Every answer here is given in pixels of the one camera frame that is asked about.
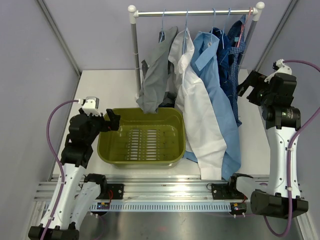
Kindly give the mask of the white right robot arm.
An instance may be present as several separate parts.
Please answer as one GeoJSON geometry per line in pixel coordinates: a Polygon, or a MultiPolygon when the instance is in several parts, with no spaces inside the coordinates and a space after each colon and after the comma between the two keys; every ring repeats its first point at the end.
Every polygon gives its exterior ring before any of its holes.
{"type": "Polygon", "coordinates": [[[253,70],[237,89],[241,97],[252,87],[246,98],[262,107],[270,148],[269,180],[267,185],[260,185],[247,174],[234,173],[226,190],[232,198],[247,197],[255,215],[291,220],[309,209],[309,203],[301,198],[297,181],[301,112],[292,106],[296,86],[296,77],[289,73],[267,77],[253,70]]]}

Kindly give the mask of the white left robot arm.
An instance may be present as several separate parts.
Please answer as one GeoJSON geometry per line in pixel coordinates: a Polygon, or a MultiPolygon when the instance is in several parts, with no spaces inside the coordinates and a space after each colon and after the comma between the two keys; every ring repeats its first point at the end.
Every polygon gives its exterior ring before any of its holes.
{"type": "Polygon", "coordinates": [[[83,177],[93,154],[92,144],[101,132],[117,131],[120,115],[112,109],[86,114],[82,109],[70,119],[68,135],[61,153],[59,180],[46,214],[38,226],[31,226],[31,240],[77,240],[80,226],[95,199],[108,194],[107,179],[90,173],[83,177]]]}

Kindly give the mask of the dark blue plaid shirt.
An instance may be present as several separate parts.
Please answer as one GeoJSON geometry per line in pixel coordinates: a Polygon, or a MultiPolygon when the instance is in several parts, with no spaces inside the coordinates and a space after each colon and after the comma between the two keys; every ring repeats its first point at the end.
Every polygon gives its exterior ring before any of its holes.
{"type": "Polygon", "coordinates": [[[229,53],[231,49],[230,40],[227,35],[217,27],[213,27],[212,34],[219,39],[216,56],[220,87],[228,99],[231,100],[233,90],[231,81],[229,80],[229,53]]]}

